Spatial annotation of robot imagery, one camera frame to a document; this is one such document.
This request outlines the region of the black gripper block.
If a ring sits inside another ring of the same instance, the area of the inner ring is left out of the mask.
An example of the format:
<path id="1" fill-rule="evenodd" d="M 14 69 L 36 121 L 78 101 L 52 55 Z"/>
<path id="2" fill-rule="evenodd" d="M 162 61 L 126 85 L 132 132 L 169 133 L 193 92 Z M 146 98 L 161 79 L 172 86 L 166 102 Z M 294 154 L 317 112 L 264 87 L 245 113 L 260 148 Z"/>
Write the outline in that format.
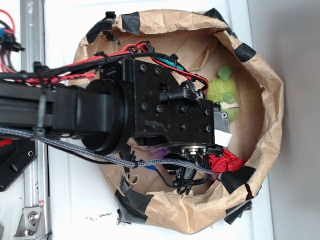
<path id="1" fill-rule="evenodd" d="M 123 61 L 122 78 L 133 84 L 130 138 L 140 146 L 176 148 L 181 154 L 221 156 L 229 145 L 228 114 L 205 99 L 192 81 L 178 83 L 163 66 Z"/>

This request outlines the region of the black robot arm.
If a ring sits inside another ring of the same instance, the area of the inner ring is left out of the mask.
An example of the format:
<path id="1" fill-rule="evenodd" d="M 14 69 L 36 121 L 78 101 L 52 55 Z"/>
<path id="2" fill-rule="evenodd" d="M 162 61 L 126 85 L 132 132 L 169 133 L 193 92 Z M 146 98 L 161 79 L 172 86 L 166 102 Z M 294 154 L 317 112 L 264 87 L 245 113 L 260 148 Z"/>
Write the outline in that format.
<path id="1" fill-rule="evenodd" d="M 228 116 L 191 81 L 165 67 L 123 58 L 104 65 L 87 86 L 29 86 L 0 78 L 0 124 L 47 138 L 80 139 L 109 155 L 129 140 L 139 146 L 217 153 L 232 139 Z"/>

